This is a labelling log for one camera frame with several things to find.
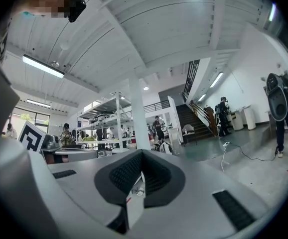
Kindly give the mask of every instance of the floor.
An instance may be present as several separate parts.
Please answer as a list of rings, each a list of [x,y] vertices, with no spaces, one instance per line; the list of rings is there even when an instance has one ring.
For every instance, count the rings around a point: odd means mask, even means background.
[[[185,147],[173,142],[178,157],[199,161],[222,170],[220,163],[223,157],[223,143],[229,141],[242,147],[243,152],[251,158],[273,159],[273,161],[250,160],[243,156],[239,147],[228,145],[223,162],[224,173],[253,190],[264,202],[273,208],[288,195],[288,134],[285,133],[283,158],[275,157],[276,140],[266,140],[267,125],[258,126],[255,130],[247,128],[224,138],[211,138],[187,144]],[[136,187],[145,187],[138,182]],[[129,195],[128,212],[130,227],[141,216],[144,196]]]

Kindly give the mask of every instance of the black rubber pad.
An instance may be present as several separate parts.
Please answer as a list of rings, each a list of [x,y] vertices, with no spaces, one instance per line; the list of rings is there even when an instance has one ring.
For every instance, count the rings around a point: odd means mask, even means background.
[[[66,171],[62,171],[62,172],[53,173],[53,176],[55,179],[60,179],[60,178],[67,177],[67,176],[70,176],[73,174],[76,174],[76,171],[66,170]]]
[[[238,231],[255,221],[251,214],[227,190],[214,193],[213,197]]]

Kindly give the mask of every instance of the black and white marker sign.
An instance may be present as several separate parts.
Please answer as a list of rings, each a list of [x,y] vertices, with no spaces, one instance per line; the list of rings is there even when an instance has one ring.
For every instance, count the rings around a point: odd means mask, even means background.
[[[18,140],[27,150],[40,152],[45,133],[38,129],[32,123],[26,121],[23,125],[22,131]]]

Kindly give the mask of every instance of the green floor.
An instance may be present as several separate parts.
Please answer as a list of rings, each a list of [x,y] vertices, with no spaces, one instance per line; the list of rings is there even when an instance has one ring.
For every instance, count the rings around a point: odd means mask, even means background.
[[[220,156],[224,152],[223,144],[229,141],[233,144],[243,146],[244,144],[253,141],[263,130],[267,130],[268,125],[257,126],[254,130],[249,131],[244,128],[240,131],[234,132],[231,130],[232,134],[226,137],[218,138],[213,137],[209,139],[199,140],[197,145],[195,141],[189,144],[179,145],[178,141],[173,141],[173,149],[178,153],[179,157],[192,159],[194,161],[203,161],[206,159],[211,159]],[[235,146],[230,146],[230,150],[237,148]]]

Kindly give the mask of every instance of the fluorescent light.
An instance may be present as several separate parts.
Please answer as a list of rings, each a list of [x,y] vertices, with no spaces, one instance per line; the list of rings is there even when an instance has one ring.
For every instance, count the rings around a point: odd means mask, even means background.
[[[34,66],[34,67],[36,67],[36,68],[38,68],[38,69],[40,69],[40,70],[42,70],[44,72],[47,72],[49,74],[54,75],[56,77],[63,78],[63,76],[64,76],[63,72],[61,72],[61,71],[59,71],[59,70],[57,70],[55,68],[52,68],[52,67],[50,67],[50,66],[48,66],[46,64],[43,64],[43,63],[39,62],[38,60],[36,60],[34,58],[31,58],[31,57],[29,57],[27,55],[23,55],[22,61],[24,63],[26,63],[26,64]]]
[[[198,101],[202,101],[202,99],[203,99],[205,96],[206,96],[206,94],[203,94]]]
[[[215,84],[218,82],[219,78],[222,77],[222,75],[223,75],[223,73],[220,73],[220,74],[217,76],[217,78],[214,80],[213,84],[210,85],[211,88],[215,86]]]
[[[273,3],[273,7],[272,7],[272,10],[271,10],[270,15],[269,15],[269,21],[273,21],[274,16],[275,16],[275,12],[276,12],[276,5]]]
[[[37,101],[34,101],[34,100],[30,100],[30,99],[27,99],[26,101],[28,103],[32,103],[32,104],[39,105],[39,106],[44,106],[44,107],[47,107],[47,108],[51,107],[51,105],[47,105],[47,104],[40,103],[40,102],[37,102]]]

